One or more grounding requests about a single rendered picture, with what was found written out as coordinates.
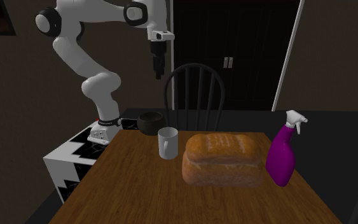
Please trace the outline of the black wooden chair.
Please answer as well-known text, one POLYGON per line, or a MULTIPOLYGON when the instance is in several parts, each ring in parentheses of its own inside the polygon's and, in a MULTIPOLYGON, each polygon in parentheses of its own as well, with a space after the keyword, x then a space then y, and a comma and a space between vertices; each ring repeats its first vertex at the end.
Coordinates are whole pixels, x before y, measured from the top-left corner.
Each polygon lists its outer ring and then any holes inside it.
POLYGON ((179 130, 210 130, 214 105, 217 115, 212 128, 217 131, 225 101, 225 86, 213 68, 200 63, 188 63, 171 72, 164 90, 165 121, 179 130))

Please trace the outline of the dark double door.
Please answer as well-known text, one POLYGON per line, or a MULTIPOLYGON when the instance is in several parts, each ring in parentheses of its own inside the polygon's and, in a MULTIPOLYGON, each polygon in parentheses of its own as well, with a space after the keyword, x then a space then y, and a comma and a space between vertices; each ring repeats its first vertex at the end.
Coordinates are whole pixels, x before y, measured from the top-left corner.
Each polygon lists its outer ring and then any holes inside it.
POLYGON ((220 75, 225 110, 275 111, 305 0, 172 0, 174 66, 220 75))

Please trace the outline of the dark brown bowl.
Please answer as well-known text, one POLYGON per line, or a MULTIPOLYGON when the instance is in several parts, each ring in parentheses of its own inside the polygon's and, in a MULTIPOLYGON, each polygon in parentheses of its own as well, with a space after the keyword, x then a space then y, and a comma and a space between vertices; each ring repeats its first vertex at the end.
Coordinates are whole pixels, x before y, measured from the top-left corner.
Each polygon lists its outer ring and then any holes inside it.
POLYGON ((137 119, 137 127, 147 136, 157 136, 158 131, 166 127, 166 122, 161 113, 150 111, 139 115, 137 119))

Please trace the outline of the grey mug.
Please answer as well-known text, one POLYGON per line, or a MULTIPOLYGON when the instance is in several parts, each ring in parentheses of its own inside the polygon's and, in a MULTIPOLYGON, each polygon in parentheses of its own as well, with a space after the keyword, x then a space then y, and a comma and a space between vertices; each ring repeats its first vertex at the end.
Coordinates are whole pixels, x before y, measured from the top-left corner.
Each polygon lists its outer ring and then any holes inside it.
POLYGON ((178 130, 173 127, 164 127, 158 131, 159 156, 171 160, 178 155, 178 130))

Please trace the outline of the brown bread loaf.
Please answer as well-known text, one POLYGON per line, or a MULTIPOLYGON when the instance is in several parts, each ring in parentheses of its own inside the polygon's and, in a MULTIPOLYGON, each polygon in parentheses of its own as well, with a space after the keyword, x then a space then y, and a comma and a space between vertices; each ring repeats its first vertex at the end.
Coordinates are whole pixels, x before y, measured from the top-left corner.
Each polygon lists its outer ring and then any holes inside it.
POLYGON ((244 134, 197 134, 186 143, 182 177, 195 186, 257 187, 263 179, 261 148, 244 134))

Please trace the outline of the black and white robot stand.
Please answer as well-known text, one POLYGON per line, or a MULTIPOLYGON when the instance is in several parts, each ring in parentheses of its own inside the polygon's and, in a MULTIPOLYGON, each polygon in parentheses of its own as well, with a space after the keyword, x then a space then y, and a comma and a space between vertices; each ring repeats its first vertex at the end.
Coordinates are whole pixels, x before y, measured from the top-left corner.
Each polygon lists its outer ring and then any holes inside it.
POLYGON ((68 199, 79 182, 106 149, 106 146, 103 144, 87 140, 95 124, 96 122, 93 122, 87 128, 70 138, 70 140, 43 157, 46 168, 62 202, 68 199))

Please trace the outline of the brown wooden table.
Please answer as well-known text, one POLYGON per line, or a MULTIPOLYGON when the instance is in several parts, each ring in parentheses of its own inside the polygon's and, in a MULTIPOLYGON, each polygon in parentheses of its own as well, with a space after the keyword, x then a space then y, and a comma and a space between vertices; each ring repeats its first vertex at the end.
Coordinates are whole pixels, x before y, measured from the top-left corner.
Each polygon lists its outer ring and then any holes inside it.
POLYGON ((121 130, 50 224, 341 224, 295 172, 256 188, 191 186, 182 158, 164 160, 158 139, 121 130))

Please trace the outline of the purple spray bottle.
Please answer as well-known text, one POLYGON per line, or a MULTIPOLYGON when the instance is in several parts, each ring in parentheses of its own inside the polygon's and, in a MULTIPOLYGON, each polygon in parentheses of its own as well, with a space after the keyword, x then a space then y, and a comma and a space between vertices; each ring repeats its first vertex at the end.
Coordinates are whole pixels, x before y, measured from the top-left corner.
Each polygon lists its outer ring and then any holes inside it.
POLYGON ((265 168, 276 185, 284 187, 288 184, 296 165, 294 152, 290 141, 296 130, 300 134, 302 122, 308 119, 295 110, 286 111, 286 123, 274 137, 268 155, 265 168))

